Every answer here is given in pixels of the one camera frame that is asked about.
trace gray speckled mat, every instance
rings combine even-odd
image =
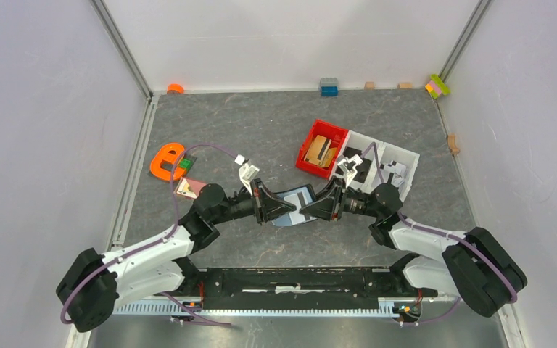
[[[403,212],[420,223],[470,229],[474,222],[436,105],[424,90],[185,94],[161,96],[154,116],[125,245],[165,230],[173,222],[169,185],[147,175],[161,146],[179,142],[220,144],[249,157],[273,191],[325,180],[298,170],[297,153],[314,119],[419,153],[419,165]],[[237,165],[214,149],[194,150],[189,177],[239,189]],[[191,201],[180,199],[180,212]],[[200,267],[391,265],[402,252],[377,245],[371,217],[343,215],[338,223],[313,221],[294,227],[259,226],[253,217],[218,226],[221,236],[191,259]]]

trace wooden block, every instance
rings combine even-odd
[[[447,136],[447,145],[450,147],[450,153],[455,156],[460,153],[460,149],[455,145],[455,134],[451,133]]]

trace orange cap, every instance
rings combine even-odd
[[[177,83],[172,83],[168,86],[168,94],[182,94],[184,93],[184,88]]]

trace green block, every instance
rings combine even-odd
[[[186,158],[181,159],[181,162],[178,163],[178,166],[185,169],[185,170],[191,169],[192,165],[193,165],[193,162],[186,159]]]
[[[447,87],[447,85],[445,83],[443,83],[443,81],[441,81],[441,78],[437,75],[430,75],[430,79],[433,80],[437,86],[439,86],[439,88],[441,88],[441,92],[443,92],[444,95],[448,95],[449,93],[451,93],[450,88]]]

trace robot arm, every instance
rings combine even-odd
[[[375,217],[368,228],[378,244],[416,253],[402,269],[411,286],[460,296],[485,317],[511,302],[513,296],[490,266],[465,244],[473,245],[489,260],[516,292],[527,285],[525,274],[488,230],[476,227],[467,233],[418,224],[398,212],[402,206],[398,190],[391,184],[382,183],[367,195],[348,188],[342,179],[332,178],[300,212],[329,221],[340,219],[343,212]]]
[[[357,162],[343,163],[349,173]],[[163,291],[175,291],[184,281],[183,269],[190,254],[204,249],[220,235],[215,224],[255,216],[266,223],[294,212],[297,208],[263,185],[260,179],[249,180],[250,171],[240,173],[246,183],[239,193],[227,197],[218,184],[208,184],[194,200],[189,212],[169,229],[133,246],[98,255],[93,249],[78,255],[57,287],[57,296],[66,303],[74,289],[90,274],[99,271],[67,309],[71,321],[80,332],[103,323],[115,308]],[[445,236],[433,236],[414,230],[414,222],[405,219],[398,210],[397,188],[388,183],[377,186],[370,194],[349,188],[344,179],[332,178],[315,196],[314,202],[300,209],[300,213],[322,220],[336,221],[343,212],[376,218],[369,229],[378,244],[393,249],[410,250],[399,270],[416,288],[428,288],[449,294],[459,294],[466,304],[480,315],[491,316],[511,296],[499,278],[481,260],[456,241]],[[483,228],[464,233],[444,231],[475,244],[477,249],[493,260],[496,267],[510,280],[516,291],[526,286],[526,277],[498,242]],[[124,257],[131,250],[135,254]]]

